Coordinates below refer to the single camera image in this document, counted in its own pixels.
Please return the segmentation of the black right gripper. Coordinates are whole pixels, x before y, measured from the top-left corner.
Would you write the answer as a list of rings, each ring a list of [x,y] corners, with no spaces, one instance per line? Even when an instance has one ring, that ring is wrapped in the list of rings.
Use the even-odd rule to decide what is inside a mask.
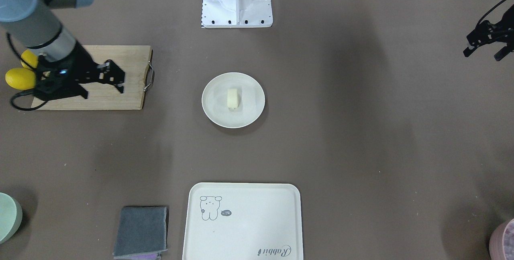
[[[82,85],[93,82],[111,85],[124,93],[125,72],[113,60],[95,62],[82,45],[75,45],[64,59],[53,62],[49,55],[40,54],[35,73],[33,95],[42,101],[76,96],[88,99],[88,91]]]

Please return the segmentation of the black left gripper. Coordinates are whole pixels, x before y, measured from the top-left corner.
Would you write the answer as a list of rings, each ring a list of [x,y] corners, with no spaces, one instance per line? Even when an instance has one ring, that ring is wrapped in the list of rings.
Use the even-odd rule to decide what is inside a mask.
[[[463,55],[468,58],[476,51],[477,47],[501,42],[507,44],[502,47],[495,55],[496,61],[501,61],[507,55],[514,52],[513,38],[514,27],[512,21],[503,21],[492,24],[488,20],[481,22],[467,36],[468,46],[463,51]]]

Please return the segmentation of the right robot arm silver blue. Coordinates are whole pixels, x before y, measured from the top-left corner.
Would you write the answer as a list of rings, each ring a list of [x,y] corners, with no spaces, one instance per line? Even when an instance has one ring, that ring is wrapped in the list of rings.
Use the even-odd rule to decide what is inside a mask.
[[[94,61],[53,13],[54,9],[82,8],[94,0],[0,0],[1,26],[38,58],[35,86],[19,96],[41,101],[81,96],[84,84],[100,83],[124,92],[125,72],[112,60]]]

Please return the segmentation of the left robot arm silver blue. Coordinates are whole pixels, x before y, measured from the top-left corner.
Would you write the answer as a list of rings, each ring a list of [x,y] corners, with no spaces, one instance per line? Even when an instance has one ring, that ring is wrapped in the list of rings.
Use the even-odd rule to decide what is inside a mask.
[[[502,15],[497,23],[486,20],[487,16],[497,7],[505,3],[507,0],[501,0],[490,8],[484,15],[479,18],[475,27],[468,33],[466,40],[468,46],[464,49],[463,54],[466,58],[472,55],[479,47],[493,44],[503,43],[503,47],[494,54],[496,61],[503,60],[507,55],[514,52],[514,6],[511,5]]]

